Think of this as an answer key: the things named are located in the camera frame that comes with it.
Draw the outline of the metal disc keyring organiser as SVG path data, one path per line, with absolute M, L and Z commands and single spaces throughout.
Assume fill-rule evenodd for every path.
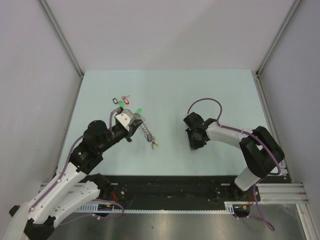
M 151 138 L 151 141 L 147 141 L 147 142 L 151 145 L 151 149 L 153 150 L 155 147 L 158 147 L 159 144 L 157 143 L 156 138 L 152 134 L 148 125 L 145 123 L 145 118 L 141 114 L 136 116 L 142 121 L 142 124 L 139 126 L 138 129 L 140 130 L 140 132 L 142 133 L 146 141 L 147 141 L 147 136 Z

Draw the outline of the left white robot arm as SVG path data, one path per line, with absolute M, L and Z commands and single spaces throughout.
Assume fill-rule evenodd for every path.
M 102 120 L 92 121 L 72 145 L 63 169 L 31 201 L 13 206 L 12 219 L 5 240 L 47 240 L 60 223 L 82 205 L 105 200 L 111 182 L 100 173 L 89 176 L 103 160 L 103 153 L 131 137 L 142 124 L 141 119 L 120 114 L 115 125 L 107 128 Z

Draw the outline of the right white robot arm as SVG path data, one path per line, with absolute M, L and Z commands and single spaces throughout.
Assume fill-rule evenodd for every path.
M 235 178 L 230 188 L 231 196 L 242 201 L 249 194 L 249 189 L 258 181 L 267 177 L 272 170 L 281 173 L 280 163 L 285 153 L 269 131 L 258 126 L 252 130 L 242 130 L 221 125 L 217 119 L 204 120 L 199 114 L 188 114 L 183 122 L 186 124 L 191 150 L 204 147 L 209 141 L 221 142 L 241 150 L 246 168 Z

